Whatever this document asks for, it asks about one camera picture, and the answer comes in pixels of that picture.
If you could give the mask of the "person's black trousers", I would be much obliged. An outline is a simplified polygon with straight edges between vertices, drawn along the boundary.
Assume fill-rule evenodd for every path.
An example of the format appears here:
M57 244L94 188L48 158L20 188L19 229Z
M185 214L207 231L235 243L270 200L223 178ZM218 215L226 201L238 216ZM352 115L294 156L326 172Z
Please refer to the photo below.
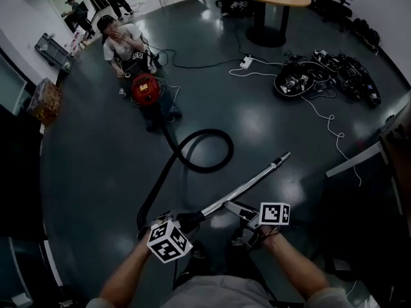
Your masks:
M226 242L223 258L217 264L213 261L215 254L208 256L208 251L205 248L206 259L198 261L190 257L188 264L184 270L175 277L173 289L176 290L183 286L194 277L237 277L242 280L252 280L259 284L264 292L268 295L270 301L275 301L276 297L273 295L262 273L253 262L248 249L232 248L230 246L231 238Z

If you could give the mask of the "red teal vacuum cleaner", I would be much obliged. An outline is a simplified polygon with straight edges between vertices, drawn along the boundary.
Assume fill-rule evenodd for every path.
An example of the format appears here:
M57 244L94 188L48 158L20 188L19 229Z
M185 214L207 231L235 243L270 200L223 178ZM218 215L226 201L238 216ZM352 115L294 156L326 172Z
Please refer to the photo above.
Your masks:
M131 102L140 110L148 132L154 131L161 121L182 117L166 81L152 74L141 73L134 78Z

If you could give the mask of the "black open equipment case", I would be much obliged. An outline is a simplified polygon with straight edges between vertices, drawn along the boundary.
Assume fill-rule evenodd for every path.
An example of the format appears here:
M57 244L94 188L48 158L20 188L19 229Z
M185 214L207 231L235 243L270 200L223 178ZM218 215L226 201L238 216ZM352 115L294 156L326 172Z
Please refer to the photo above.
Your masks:
M368 70L355 58L339 52L332 55L325 50L314 50L312 60L325 67L337 88L347 98L363 100L370 107L381 105L380 92Z
M283 99L293 99L310 91L315 79L305 63L286 62L273 82L274 94Z

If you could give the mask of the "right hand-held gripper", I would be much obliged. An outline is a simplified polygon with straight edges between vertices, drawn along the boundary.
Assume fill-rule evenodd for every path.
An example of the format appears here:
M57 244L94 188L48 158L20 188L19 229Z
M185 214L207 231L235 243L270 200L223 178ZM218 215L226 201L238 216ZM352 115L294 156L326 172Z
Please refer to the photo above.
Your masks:
M259 248L265 239L277 235L282 226L290 224L290 205L287 203L261 203L259 211L232 201L223 206L240 218L243 242L250 250Z

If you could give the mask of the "person's left forearm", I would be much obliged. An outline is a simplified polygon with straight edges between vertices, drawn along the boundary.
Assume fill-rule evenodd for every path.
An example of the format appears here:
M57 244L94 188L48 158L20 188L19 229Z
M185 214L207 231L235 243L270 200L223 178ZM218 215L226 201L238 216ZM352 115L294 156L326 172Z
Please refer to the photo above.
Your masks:
M134 297L149 256L150 250L147 245L139 243L105 282L98 297L110 302L116 308L127 308Z

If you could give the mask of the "grey utility cart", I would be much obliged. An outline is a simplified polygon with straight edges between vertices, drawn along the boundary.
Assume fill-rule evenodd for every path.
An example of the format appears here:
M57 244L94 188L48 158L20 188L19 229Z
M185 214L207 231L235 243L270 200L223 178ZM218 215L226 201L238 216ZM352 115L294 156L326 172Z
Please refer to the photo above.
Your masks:
M71 72L74 56L60 46L54 40L54 36L44 33L35 44L35 50L46 59L50 66L66 74Z

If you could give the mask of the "person's left shoe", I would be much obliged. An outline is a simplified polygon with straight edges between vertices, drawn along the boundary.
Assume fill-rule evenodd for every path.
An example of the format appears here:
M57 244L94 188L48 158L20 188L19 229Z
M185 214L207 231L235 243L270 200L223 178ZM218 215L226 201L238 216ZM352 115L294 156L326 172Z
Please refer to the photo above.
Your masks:
M193 247L190 251L191 258L198 261L203 261L206 259L206 249L200 241L195 241Z

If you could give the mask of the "person's right forearm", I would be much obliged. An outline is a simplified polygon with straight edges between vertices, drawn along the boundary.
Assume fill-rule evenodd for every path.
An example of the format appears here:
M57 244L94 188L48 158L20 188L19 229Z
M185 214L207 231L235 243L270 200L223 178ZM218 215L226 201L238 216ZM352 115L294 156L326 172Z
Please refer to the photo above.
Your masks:
M324 273L282 234L270 236L263 245L275 256L288 281L305 300L330 287Z

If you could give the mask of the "person's right shoe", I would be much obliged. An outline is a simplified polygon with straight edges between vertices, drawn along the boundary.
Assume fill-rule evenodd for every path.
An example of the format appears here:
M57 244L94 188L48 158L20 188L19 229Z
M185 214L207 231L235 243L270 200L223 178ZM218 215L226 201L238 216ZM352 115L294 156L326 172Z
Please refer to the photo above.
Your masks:
M232 248L244 248L245 243L243 242L243 230L240 228L237 228L230 240L230 246Z

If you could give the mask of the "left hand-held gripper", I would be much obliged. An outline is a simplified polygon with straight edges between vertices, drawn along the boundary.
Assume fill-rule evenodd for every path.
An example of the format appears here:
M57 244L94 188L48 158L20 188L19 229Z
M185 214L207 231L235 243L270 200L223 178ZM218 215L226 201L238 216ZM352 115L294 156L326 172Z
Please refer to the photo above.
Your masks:
M189 239L180 230L177 212L170 210L146 222L137 235L140 241L148 233L146 245L163 264L187 255L193 248Z

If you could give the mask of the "white office desk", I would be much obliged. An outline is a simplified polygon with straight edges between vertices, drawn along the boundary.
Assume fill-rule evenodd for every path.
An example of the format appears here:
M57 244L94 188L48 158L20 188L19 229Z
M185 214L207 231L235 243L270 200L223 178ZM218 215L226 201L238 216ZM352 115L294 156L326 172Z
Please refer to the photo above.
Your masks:
M381 155L391 169L399 212L411 223L411 92L377 131L374 144L330 169L326 176L331 178L375 155Z

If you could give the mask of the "yellow patterned bag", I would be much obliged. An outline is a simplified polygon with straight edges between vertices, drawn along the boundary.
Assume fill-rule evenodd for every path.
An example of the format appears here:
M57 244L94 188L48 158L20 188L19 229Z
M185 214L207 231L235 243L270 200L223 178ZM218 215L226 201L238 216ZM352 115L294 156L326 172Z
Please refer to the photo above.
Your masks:
M62 91L50 79L44 78L35 89L27 113L49 126L58 116Z

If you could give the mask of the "person's shoe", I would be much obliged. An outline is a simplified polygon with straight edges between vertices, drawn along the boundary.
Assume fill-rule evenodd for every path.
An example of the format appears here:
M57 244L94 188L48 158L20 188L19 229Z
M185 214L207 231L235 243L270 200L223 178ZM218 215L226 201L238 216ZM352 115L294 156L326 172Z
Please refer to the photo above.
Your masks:
M230 240L230 246L232 248L244 248L245 243L243 242L243 230L240 228L237 228Z
M200 241L195 241L193 247L190 251L191 258L198 261L203 261L206 259L206 249Z

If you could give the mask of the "chrome metal tube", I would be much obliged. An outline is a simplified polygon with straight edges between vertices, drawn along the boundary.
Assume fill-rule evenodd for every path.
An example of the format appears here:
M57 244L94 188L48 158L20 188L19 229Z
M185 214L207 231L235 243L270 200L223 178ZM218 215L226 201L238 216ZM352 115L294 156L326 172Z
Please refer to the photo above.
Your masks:
M291 153L286 152L284 155L280 156L279 158L271 162L268 167L266 167L264 170L259 172L256 176L246 181L245 183L241 184L235 190L226 194L225 196L223 196L222 198L220 198L213 204L202 209L201 213L204 216L204 218L207 219L211 217L214 213L216 213L219 209L221 209L226 202L234 201L236 198L240 197L242 194L244 194L249 189L254 187L258 182L262 181L268 175L270 175L271 173L279 169L290 158L290 156L291 156Z

